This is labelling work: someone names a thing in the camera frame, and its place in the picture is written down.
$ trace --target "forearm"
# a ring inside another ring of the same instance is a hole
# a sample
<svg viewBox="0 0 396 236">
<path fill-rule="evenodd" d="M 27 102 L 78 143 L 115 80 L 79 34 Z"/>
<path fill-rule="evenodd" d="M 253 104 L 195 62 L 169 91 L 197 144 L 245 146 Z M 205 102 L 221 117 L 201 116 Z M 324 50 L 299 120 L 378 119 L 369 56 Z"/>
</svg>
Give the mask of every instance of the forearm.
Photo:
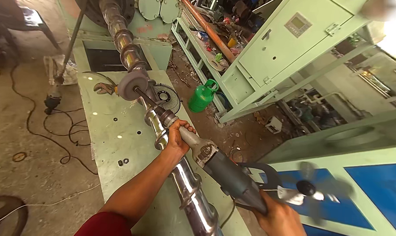
<svg viewBox="0 0 396 236">
<path fill-rule="evenodd" d="M 99 212 L 115 212 L 128 219 L 131 227 L 144 215 L 170 172 L 180 153 L 163 150 L 152 163 L 115 191 Z"/>
</svg>

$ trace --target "green gas cylinder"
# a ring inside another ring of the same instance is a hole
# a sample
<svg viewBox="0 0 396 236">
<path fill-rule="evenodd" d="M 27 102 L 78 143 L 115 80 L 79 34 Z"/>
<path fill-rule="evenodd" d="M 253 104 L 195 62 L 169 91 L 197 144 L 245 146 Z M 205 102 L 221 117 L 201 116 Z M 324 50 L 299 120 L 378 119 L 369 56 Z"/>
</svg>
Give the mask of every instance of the green gas cylinder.
<svg viewBox="0 0 396 236">
<path fill-rule="evenodd" d="M 213 79 L 209 79 L 204 85 L 198 86 L 188 102 L 189 110 L 195 113 L 203 111 L 214 99 L 214 93 L 218 89 L 219 84 Z"/>
</svg>

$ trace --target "white wire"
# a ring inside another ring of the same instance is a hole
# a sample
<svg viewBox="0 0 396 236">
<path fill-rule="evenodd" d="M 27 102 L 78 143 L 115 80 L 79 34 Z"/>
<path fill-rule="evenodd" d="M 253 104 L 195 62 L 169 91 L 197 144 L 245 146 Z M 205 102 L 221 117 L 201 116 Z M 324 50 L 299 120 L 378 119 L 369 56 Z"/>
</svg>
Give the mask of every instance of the white wire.
<svg viewBox="0 0 396 236">
<path fill-rule="evenodd" d="M 12 210 L 10 213 L 8 213 L 8 214 L 5 215 L 3 218 L 1 218 L 0 221 L 2 221 L 2 220 L 5 219 L 6 217 L 8 217 L 11 213 L 17 211 L 18 209 L 20 209 L 20 208 L 22 208 L 22 207 L 53 206 L 53 205 L 55 205 L 55 204 L 58 204 L 58 203 L 60 203 L 60 202 L 63 202 L 63 201 L 65 201 L 65 200 L 68 200 L 68 199 L 70 199 L 70 198 L 73 198 L 73 197 L 75 197 L 75 196 L 77 196 L 77 195 L 79 195 L 79 194 L 82 194 L 82 193 L 84 193 L 84 192 L 87 192 L 87 191 L 89 191 L 89 190 L 92 190 L 92 189 L 96 188 L 96 187 L 99 186 L 99 185 L 100 185 L 100 184 L 98 184 L 98 185 L 96 185 L 95 187 L 92 187 L 92 188 L 90 188 L 90 189 L 88 189 L 88 190 L 84 190 L 84 191 L 81 191 L 81 192 L 72 194 L 72 195 L 68 196 L 67 198 L 64 198 L 63 200 L 57 201 L 57 202 L 52 203 L 52 204 L 26 204 L 26 205 L 23 205 L 23 206 L 19 206 L 18 208 Z"/>
</svg>

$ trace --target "red sleeve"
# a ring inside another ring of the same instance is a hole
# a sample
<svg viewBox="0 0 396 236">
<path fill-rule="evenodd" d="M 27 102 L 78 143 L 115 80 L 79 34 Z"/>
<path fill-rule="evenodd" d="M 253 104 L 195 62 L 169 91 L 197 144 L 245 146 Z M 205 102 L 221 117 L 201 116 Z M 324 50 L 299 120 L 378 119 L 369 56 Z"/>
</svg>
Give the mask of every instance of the red sleeve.
<svg viewBox="0 0 396 236">
<path fill-rule="evenodd" d="M 90 217 L 74 236 L 131 236 L 131 230 L 123 216 L 100 212 Z"/>
</svg>

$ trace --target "grinding wheel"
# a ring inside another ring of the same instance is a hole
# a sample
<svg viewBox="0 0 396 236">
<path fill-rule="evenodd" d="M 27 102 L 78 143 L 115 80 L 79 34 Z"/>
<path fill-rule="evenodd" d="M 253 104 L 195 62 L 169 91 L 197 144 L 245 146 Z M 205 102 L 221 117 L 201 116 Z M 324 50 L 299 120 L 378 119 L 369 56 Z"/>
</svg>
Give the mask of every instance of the grinding wheel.
<svg viewBox="0 0 396 236">
<path fill-rule="evenodd" d="M 118 94 L 125 100 L 135 100 L 140 95 L 134 91 L 134 87 L 138 86 L 142 91 L 146 91 L 148 86 L 147 81 L 148 77 L 143 72 L 130 72 L 118 84 Z"/>
</svg>

